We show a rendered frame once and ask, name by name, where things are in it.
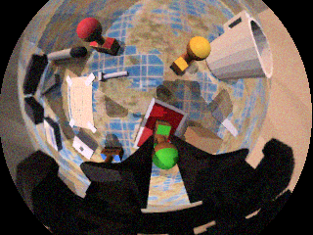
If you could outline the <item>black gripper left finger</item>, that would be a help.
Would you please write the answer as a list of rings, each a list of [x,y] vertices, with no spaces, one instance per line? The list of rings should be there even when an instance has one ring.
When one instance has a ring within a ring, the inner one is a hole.
[[[90,181],[110,185],[110,187],[128,188],[133,191],[140,209],[149,202],[150,177],[153,169],[153,136],[149,136],[124,162],[117,164],[98,164],[83,162],[79,166]]]

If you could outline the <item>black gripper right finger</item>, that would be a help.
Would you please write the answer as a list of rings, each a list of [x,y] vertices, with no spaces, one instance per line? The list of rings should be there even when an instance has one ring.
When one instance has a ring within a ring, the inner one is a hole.
[[[223,168],[237,165],[239,161],[246,160],[250,149],[240,149],[236,152],[222,154],[210,154],[204,150],[197,149],[197,146],[185,142],[183,138],[171,134],[171,142],[179,149],[179,162],[177,168],[180,169],[183,177],[185,191],[188,193],[189,204],[200,201],[200,196],[206,191],[211,181]]]

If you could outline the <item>tan cube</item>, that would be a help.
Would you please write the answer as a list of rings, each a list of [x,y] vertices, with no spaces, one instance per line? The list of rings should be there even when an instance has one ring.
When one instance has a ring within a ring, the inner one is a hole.
[[[183,134],[181,137],[185,142],[193,146],[197,146],[197,149],[204,150],[210,154],[216,154],[218,152],[220,145],[222,145],[222,138],[216,136],[211,130],[206,128],[197,128],[196,126],[185,124]]]

